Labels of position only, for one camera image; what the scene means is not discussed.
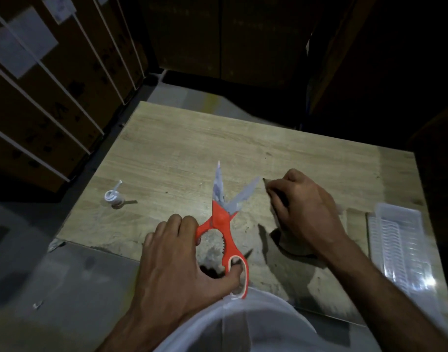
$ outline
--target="gray floor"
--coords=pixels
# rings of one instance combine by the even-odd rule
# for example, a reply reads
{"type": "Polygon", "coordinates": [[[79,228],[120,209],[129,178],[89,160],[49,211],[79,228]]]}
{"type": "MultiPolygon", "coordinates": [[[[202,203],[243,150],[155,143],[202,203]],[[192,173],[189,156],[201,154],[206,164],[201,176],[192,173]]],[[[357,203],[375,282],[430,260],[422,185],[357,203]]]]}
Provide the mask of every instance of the gray floor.
{"type": "MultiPolygon", "coordinates": [[[[46,252],[139,101],[272,124],[162,77],[139,89],[59,203],[0,202],[0,351],[91,351],[127,309],[137,262],[69,243],[46,252]]],[[[333,351],[380,350],[366,328],[302,313],[333,351]]]]}

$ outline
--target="wooden table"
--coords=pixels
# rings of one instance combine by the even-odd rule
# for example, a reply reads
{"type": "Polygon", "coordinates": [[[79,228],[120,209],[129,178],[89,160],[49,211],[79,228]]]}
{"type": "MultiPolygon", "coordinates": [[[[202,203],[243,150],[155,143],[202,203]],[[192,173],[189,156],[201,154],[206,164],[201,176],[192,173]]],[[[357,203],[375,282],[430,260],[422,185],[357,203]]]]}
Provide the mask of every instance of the wooden table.
{"type": "MultiPolygon", "coordinates": [[[[409,152],[141,102],[57,237],[139,260],[145,235],[171,214],[192,215],[199,223],[209,218],[218,160],[228,198],[256,176],[280,178],[292,167],[303,171],[346,209],[348,234],[366,253],[364,214],[376,203],[420,210],[448,322],[448,289],[409,152]],[[103,195],[119,179],[127,203],[113,209],[103,195]]],[[[262,183],[232,221],[237,247],[251,251],[251,284],[299,308],[362,324],[326,267],[280,252],[268,235],[276,228],[269,207],[262,183]]],[[[222,270],[221,248],[221,235],[210,231],[197,248],[198,261],[222,270]]]]}

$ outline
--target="glue bottle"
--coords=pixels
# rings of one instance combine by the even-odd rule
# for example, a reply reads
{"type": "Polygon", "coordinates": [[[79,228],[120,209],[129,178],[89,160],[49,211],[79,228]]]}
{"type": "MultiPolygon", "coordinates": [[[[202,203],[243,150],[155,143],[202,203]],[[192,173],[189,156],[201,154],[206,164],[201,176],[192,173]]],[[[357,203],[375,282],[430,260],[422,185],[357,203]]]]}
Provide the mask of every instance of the glue bottle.
{"type": "Polygon", "coordinates": [[[124,203],[124,197],[118,192],[118,187],[123,182],[120,180],[118,184],[115,185],[115,187],[105,193],[104,199],[107,201],[111,206],[118,206],[124,203]]]}

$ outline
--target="plastic tray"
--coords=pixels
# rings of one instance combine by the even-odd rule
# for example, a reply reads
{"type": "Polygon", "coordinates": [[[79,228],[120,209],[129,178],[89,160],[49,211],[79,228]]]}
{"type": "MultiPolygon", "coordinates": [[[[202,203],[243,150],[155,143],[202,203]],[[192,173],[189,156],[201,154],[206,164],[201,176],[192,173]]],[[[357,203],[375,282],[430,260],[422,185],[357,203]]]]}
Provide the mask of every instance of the plastic tray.
{"type": "Polygon", "coordinates": [[[444,326],[421,213],[379,203],[368,216],[373,263],[437,325],[444,326]]]}

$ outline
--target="scissors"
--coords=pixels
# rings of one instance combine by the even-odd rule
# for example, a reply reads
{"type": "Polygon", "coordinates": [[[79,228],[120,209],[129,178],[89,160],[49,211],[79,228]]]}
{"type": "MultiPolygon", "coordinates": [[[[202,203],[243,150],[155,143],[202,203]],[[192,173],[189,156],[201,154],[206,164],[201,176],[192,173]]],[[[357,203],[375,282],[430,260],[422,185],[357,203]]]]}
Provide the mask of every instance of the scissors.
{"type": "Polygon", "coordinates": [[[221,162],[217,162],[216,176],[213,185],[213,206],[211,217],[196,230],[196,240],[200,238],[206,231],[217,229],[221,231],[224,238],[224,256],[222,257],[222,265],[225,268],[226,275],[230,272],[231,261],[238,258],[245,267],[245,286],[242,292],[236,298],[244,299],[248,290],[248,264],[245,256],[235,246],[232,235],[230,234],[230,221],[240,210],[243,201],[248,200],[257,186],[260,178],[255,178],[248,184],[235,198],[226,202],[224,200],[224,184],[222,182],[221,162]]]}

